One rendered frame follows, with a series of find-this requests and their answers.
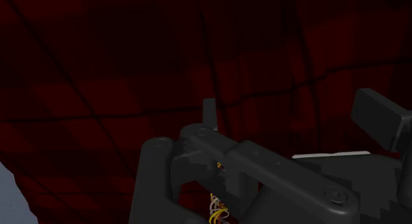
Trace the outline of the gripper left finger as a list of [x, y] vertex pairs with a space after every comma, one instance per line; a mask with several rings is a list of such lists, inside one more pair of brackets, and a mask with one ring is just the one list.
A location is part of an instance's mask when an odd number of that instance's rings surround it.
[[359, 224], [344, 186], [251, 141], [217, 129], [216, 102], [177, 140], [144, 142], [128, 224]]

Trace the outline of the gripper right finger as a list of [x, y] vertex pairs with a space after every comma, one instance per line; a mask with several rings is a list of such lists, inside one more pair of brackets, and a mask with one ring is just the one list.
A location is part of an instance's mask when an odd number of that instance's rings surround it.
[[399, 153], [402, 172], [397, 199], [412, 203], [412, 110], [373, 89], [363, 88], [355, 93], [351, 119], [383, 149]]

